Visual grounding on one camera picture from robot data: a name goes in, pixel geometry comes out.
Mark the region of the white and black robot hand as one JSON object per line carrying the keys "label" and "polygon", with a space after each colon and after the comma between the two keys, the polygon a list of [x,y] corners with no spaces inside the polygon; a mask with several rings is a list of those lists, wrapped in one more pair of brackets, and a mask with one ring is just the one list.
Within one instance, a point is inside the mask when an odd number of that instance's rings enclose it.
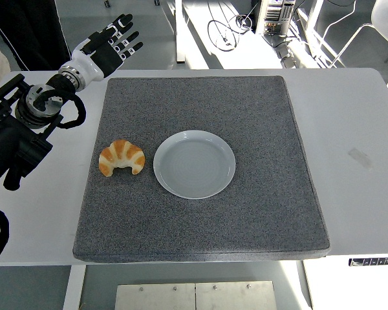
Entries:
{"label": "white and black robot hand", "polygon": [[129,33],[132,27],[133,16],[122,14],[74,49],[70,66],[79,72],[85,86],[110,76],[142,48],[143,43],[135,41],[139,32]]}

